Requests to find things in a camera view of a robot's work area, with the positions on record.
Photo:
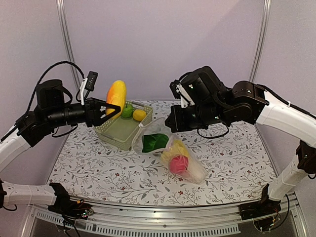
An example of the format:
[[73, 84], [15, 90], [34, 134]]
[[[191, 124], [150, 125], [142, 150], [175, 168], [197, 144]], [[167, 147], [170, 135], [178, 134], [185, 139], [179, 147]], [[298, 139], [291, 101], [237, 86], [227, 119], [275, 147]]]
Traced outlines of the orange yellow toy mango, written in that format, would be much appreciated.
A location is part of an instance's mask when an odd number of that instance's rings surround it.
[[124, 109], [125, 102], [126, 102], [126, 84], [122, 80], [116, 80], [110, 87], [109, 91], [107, 92], [107, 103], [116, 105], [120, 107], [120, 112], [114, 115], [111, 119], [118, 118]]

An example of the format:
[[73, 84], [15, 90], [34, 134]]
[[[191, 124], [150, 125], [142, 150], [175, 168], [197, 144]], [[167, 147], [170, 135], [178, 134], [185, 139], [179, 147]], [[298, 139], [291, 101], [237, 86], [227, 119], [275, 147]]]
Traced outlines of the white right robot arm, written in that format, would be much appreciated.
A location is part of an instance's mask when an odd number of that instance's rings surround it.
[[267, 184], [259, 201], [242, 204], [242, 220], [280, 211], [282, 198], [302, 179], [316, 172], [316, 118], [282, 99], [264, 85], [239, 81], [226, 87], [209, 66], [187, 72], [170, 84], [181, 101], [171, 107], [165, 125], [173, 133], [207, 129], [243, 121], [276, 128], [300, 140], [292, 162]]

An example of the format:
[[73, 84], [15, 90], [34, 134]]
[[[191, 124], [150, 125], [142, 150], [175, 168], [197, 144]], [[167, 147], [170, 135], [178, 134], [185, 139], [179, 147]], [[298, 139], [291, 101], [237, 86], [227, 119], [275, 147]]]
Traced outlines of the red toy food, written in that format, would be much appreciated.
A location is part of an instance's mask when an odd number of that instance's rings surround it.
[[176, 155], [169, 162], [169, 170], [174, 174], [182, 174], [188, 168], [189, 160], [184, 155]]

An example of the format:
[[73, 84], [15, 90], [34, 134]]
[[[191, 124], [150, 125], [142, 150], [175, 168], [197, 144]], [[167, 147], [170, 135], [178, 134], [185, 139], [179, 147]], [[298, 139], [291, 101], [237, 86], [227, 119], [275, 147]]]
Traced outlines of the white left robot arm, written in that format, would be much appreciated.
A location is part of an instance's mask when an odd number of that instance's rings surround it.
[[[120, 106], [87, 98], [73, 104], [65, 102], [64, 95], [72, 97], [60, 79], [51, 79], [35, 88], [37, 106], [21, 116], [0, 143], [0, 168], [3, 170], [20, 154], [34, 147], [54, 130], [70, 125], [77, 128], [85, 123], [88, 127], [100, 126], [121, 112]], [[85, 218], [91, 214], [91, 205], [72, 201], [60, 183], [43, 186], [14, 185], [0, 182], [0, 206], [17, 204], [44, 204], [48, 210], [73, 218]]]

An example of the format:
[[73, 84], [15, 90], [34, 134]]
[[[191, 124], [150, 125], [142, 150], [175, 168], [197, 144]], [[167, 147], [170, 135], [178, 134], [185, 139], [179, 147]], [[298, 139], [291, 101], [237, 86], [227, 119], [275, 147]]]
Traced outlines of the green toy apple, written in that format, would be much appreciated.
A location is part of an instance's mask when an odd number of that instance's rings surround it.
[[121, 117], [124, 119], [128, 119], [132, 117], [133, 111], [134, 111], [133, 106], [131, 104], [126, 103], [121, 113]]

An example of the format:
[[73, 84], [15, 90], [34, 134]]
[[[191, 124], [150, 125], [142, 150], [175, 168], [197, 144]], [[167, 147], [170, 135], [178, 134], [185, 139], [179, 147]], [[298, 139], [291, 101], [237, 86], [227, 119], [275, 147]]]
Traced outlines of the yellow toy lemon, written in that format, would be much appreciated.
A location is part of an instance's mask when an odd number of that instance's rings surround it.
[[136, 121], [142, 121], [146, 117], [147, 113], [144, 110], [136, 109], [133, 112], [133, 119]]

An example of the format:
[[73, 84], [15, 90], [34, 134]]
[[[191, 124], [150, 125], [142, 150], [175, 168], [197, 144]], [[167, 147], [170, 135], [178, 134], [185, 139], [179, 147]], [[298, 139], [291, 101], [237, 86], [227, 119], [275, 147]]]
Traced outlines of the toy napa cabbage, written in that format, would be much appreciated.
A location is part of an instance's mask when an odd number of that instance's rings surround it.
[[194, 184], [202, 183], [206, 170], [182, 141], [175, 139], [162, 152], [161, 162], [175, 175]]

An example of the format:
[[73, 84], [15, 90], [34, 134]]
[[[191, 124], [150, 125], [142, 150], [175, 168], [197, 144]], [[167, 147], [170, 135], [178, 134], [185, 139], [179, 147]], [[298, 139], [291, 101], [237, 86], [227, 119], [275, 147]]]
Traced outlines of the clear zip top bag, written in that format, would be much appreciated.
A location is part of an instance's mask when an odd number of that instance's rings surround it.
[[206, 170], [197, 156], [165, 126], [164, 118], [147, 125], [140, 123], [131, 147], [139, 155], [159, 157], [169, 172], [191, 183], [201, 184], [206, 179]]

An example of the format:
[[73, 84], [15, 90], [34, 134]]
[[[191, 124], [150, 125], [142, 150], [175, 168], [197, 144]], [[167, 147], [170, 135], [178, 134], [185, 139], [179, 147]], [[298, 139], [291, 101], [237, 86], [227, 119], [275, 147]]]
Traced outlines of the green toy leaf vegetable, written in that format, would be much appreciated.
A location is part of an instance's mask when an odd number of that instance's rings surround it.
[[147, 134], [142, 136], [143, 153], [153, 152], [158, 149], [165, 148], [169, 141], [169, 137], [162, 133]]

